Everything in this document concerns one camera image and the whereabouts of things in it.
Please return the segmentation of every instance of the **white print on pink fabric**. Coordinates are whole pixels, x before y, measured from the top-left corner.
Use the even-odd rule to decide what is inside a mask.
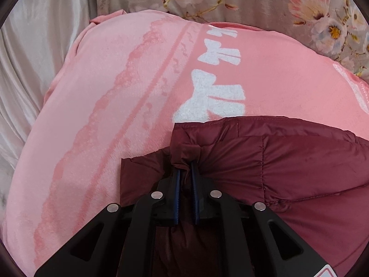
[[[204,39],[207,51],[197,60],[208,64],[218,65],[219,59],[231,64],[239,65],[241,54],[238,49],[221,48],[221,43],[211,39]]]
[[[191,76],[193,95],[174,113],[174,123],[207,122],[210,119],[209,112],[220,117],[245,115],[243,103],[220,100],[245,100],[241,85],[214,85],[217,77],[198,69],[193,70]]]
[[[363,97],[362,93],[360,92],[360,88],[357,84],[355,84],[354,82],[352,82],[352,80],[349,78],[349,76],[347,76],[346,72],[342,69],[341,66],[339,66],[338,64],[333,64],[333,67],[336,69],[336,71],[338,73],[341,74],[341,76],[347,81],[347,83],[349,84],[349,86],[352,88],[352,91],[355,94],[355,97],[361,107],[361,109],[363,111],[365,111],[367,114],[369,114],[369,109],[368,109],[368,97],[366,97],[366,99]]]
[[[208,26],[211,27],[211,29],[208,30],[208,32],[206,32],[207,34],[217,36],[217,37],[221,37],[223,36],[223,34],[229,35],[233,38],[237,37],[237,30],[218,28],[218,27],[214,27],[211,25],[208,25]]]

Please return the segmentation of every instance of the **floral bedsheet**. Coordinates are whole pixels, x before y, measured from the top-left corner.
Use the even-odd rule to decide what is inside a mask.
[[[353,0],[97,0],[98,13],[156,9],[187,20],[275,30],[369,82],[369,25]]]

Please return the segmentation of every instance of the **triangular cutout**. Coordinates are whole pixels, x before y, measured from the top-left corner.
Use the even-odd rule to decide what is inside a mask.
[[[275,222],[269,222],[269,228],[272,231],[274,240],[277,244],[279,254],[283,260],[291,259],[294,256],[302,254],[302,248],[286,234]]]
[[[104,224],[99,223],[91,231],[80,240],[71,250],[71,255],[78,257],[84,261],[91,259],[92,253],[95,250],[97,240],[100,237],[101,231],[103,231]]]

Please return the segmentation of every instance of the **maroon puffer jacket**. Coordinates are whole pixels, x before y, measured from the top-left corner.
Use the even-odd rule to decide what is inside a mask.
[[[266,203],[339,277],[368,244],[369,142],[349,131],[285,117],[176,124],[170,147],[122,160],[121,205],[193,160],[219,190]],[[188,188],[185,180],[182,201]],[[189,212],[182,203],[179,226],[157,230],[154,276],[218,275],[215,233],[194,229]]]

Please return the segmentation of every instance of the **white sticker with red border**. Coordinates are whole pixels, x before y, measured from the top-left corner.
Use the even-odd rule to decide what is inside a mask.
[[[337,277],[336,273],[333,271],[330,265],[326,265],[322,268],[318,274],[314,277]]]

